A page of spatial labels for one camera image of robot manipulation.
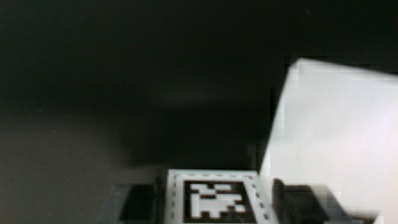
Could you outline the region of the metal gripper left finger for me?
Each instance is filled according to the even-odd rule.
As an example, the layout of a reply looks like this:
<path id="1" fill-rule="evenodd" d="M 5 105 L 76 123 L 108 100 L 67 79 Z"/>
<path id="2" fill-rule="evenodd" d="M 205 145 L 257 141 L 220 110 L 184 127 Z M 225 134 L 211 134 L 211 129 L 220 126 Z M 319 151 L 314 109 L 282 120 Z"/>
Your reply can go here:
<path id="1" fill-rule="evenodd" d="M 115 185 L 99 213 L 99 224 L 157 224 L 156 187 Z"/>

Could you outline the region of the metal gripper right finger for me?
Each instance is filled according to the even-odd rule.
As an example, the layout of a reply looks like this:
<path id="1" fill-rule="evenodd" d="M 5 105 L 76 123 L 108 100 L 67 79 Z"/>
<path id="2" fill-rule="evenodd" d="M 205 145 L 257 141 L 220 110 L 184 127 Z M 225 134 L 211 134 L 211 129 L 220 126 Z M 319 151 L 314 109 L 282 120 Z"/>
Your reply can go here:
<path id="1" fill-rule="evenodd" d="M 271 184 L 271 206 L 278 224 L 362 224 L 348 216 L 326 188 L 285 185 L 280 179 Z"/>

